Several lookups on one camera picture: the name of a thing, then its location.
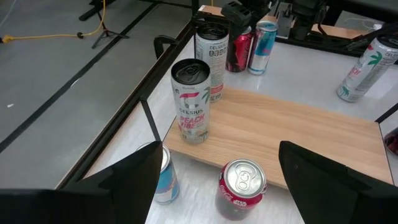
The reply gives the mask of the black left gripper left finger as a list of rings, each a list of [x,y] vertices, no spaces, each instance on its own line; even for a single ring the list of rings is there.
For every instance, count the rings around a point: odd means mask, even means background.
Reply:
[[[64,189],[2,189],[1,223],[144,223],[161,164],[154,141]]]

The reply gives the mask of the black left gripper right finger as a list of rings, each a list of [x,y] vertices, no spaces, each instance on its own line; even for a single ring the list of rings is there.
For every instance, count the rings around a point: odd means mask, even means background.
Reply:
[[[397,223],[397,187],[290,141],[279,162],[305,223]]]

